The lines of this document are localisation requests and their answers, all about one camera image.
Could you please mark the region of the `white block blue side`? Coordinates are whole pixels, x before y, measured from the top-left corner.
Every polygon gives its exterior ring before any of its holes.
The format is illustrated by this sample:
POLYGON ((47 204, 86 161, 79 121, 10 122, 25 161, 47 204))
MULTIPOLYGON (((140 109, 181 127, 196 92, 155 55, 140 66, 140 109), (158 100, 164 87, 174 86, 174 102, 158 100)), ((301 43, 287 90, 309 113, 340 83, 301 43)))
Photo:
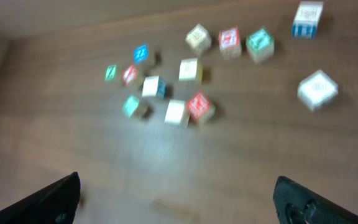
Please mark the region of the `white block blue side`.
POLYGON ((160 76, 146 77, 143 84, 142 97, 159 97, 164 99, 166 89, 166 81, 160 76))

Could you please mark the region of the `red M letter block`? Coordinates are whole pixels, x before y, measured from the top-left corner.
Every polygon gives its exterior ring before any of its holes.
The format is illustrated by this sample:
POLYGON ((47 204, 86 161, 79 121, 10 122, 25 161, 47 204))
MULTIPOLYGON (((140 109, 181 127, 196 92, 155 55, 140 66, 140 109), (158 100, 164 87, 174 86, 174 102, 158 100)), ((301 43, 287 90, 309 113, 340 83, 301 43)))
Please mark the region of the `red M letter block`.
POLYGON ((216 107, 202 92, 197 92, 186 104, 191 118, 199 124, 207 122, 215 113, 216 107))

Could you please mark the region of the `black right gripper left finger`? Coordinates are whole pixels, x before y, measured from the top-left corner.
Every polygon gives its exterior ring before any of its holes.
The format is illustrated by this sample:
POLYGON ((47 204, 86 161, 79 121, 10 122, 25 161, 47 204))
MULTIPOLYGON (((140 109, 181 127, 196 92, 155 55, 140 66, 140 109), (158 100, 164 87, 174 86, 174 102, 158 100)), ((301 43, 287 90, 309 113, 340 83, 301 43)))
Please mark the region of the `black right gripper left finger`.
POLYGON ((72 224, 80 202, 77 172, 0 211, 0 224, 72 224))

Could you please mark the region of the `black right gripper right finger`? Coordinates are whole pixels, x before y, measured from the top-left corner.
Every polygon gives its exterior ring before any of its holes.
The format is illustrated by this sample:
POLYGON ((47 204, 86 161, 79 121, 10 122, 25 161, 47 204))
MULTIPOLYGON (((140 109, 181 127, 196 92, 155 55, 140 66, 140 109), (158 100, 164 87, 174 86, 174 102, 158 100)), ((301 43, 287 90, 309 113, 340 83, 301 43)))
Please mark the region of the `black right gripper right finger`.
POLYGON ((285 176, 276 181, 273 202, 280 224, 358 224, 358 215, 285 176))

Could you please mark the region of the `letter A wooden block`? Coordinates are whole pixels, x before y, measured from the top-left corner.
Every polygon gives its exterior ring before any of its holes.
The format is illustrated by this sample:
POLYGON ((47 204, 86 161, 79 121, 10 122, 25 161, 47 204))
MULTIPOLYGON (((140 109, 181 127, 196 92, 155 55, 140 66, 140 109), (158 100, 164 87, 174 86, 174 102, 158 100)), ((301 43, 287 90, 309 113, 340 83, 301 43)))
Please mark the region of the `letter A wooden block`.
POLYGON ((186 101, 170 100, 167 107, 164 122, 178 126, 187 127, 190 115, 186 108, 186 101))

